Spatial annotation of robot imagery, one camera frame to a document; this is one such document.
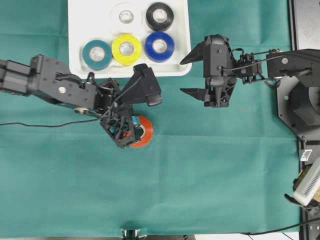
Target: orange tape roll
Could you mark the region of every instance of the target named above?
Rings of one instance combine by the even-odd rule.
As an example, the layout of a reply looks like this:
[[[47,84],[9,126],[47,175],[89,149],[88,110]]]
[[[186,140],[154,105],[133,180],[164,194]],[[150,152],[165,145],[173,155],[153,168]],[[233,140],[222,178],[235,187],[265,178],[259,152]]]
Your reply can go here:
[[[138,116],[141,128],[143,129],[143,135],[141,136],[141,140],[135,143],[130,144],[133,148],[142,148],[147,146],[154,134],[154,129],[152,127],[152,123],[145,116]]]

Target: screw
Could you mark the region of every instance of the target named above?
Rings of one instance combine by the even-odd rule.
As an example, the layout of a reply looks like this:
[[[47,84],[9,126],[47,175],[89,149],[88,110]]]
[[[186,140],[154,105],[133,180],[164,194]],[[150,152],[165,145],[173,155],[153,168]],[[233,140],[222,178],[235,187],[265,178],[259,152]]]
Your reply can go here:
[[[284,57],[284,58],[282,58],[281,62],[283,64],[287,64],[289,62],[289,60],[288,60],[288,58]]]
[[[67,89],[64,86],[59,87],[58,90],[61,94],[65,94],[67,91]]]

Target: blue tape roll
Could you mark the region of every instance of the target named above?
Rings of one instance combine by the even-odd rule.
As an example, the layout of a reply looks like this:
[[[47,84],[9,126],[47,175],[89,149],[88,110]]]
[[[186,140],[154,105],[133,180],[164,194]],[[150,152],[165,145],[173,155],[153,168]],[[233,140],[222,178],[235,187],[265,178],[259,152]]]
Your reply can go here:
[[[156,52],[153,44],[156,40],[161,39],[166,43],[166,50],[163,53]],[[157,31],[151,33],[145,40],[145,54],[148,58],[156,63],[167,61],[175,51],[175,42],[171,36],[165,32]]]
[[[104,57],[100,61],[95,61],[90,57],[90,51],[94,47],[99,47],[104,50]],[[109,66],[111,60],[112,60],[112,52],[110,46],[101,40],[93,40],[88,42],[83,50],[82,50],[82,58],[85,62],[85,64],[88,65],[89,68],[93,70],[102,70]]]

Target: tape hole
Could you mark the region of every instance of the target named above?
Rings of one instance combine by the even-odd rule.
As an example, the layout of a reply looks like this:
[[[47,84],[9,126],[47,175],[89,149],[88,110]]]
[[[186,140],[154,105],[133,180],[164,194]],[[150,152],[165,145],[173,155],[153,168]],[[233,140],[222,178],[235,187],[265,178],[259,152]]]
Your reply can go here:
[[[123,24],[130,24],[135,19],[135,16],[131,11],[124,10],[120,12],[119,19],[120,19],[120,22],[122,22]]]
[[[168,15],[165,10],[158,8],[154,10],[154,12],[152,13],[152,17],[157,23],[162,24],[167,20]]]
[[[119,50],[123,56],[131,56],[134,53],[135,47],[130,42],[124,42],[120,45]]]
[[[95,62],[102,61],[106,56],[106,52],[102,47],[94,46],[90,50],[90,58]]]
[[[144,126],[140,125],[135,130],[137,134],[140,136],[140,138],[142,138],[145,135],[146,130]]]
[[[163,54],[168,49],[168,45],[166,41],[160,38],[156,39],[153,42],[152,47],[153,47],[153,50],[158,54]]]

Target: teal tape roll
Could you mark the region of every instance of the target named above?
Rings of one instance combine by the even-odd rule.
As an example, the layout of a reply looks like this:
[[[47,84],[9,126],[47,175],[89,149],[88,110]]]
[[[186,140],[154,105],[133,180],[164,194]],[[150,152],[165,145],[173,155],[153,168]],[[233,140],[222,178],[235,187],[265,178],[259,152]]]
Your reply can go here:
[[[85,64],[93,70],[102,70],[109,66],[112,60],[110,46],[101,40],[88,42],[82,50],[82,58]]]

